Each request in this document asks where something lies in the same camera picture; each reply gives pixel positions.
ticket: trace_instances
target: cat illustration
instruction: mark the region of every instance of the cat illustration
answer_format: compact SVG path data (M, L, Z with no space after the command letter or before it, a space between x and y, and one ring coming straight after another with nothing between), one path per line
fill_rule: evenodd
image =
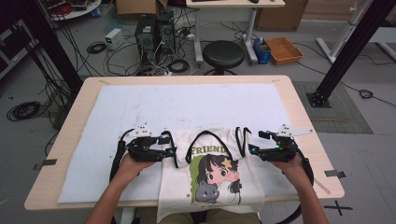
M195 200L199 203L216 203L219 197L218 186L216 184L207 184L201 180L195 193Z

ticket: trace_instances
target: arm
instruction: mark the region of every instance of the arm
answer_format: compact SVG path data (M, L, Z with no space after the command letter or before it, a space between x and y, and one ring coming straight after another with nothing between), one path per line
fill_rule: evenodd
M289 162L274 161L272 164L282 170L286 178L296 188L301 202L304 224L329 223L318 196L305 173L301 159L296 156Z
M126 154L122 159L119 170L108 184L101 198L85 220L85 223L109 224L122 192L141 170L149 167L153 163L154 162L138 162Z

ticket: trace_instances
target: white board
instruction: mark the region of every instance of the white board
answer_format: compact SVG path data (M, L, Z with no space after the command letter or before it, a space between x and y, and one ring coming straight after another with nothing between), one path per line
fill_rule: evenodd
M58 203L96 202L108 184L120 136L147 123L152 134L198 127L248 127L276 132L289 119L274 84L189 84L104 86L96 100L67 171ZM260 140L261 147L273 147ZM262 175L266 195L295 194L268 162L252 166ZM122 201L158 200L160 162L141 172Z

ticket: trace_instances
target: anime girl print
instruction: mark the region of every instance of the anime girl print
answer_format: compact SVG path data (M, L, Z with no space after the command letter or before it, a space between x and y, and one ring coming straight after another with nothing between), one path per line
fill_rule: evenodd
M224 155L206 154L192 159L191 202L194 205L240 204L238 161Z

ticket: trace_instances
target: cartoon character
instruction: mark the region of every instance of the cartoon character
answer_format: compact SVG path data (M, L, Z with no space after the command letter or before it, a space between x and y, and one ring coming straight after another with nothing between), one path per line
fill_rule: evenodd
M216 184L207 184L204 180L199 183L195 193L195 200L199 203L216 203L219 197L218 186Z
M216 184L219 189L223 183L231 183L226 189L232 194L239 194L239 202L241 201L238 161L231 161L229 157L224 155L204 155L198 164L198 175L196 182L205 181L207 184Z

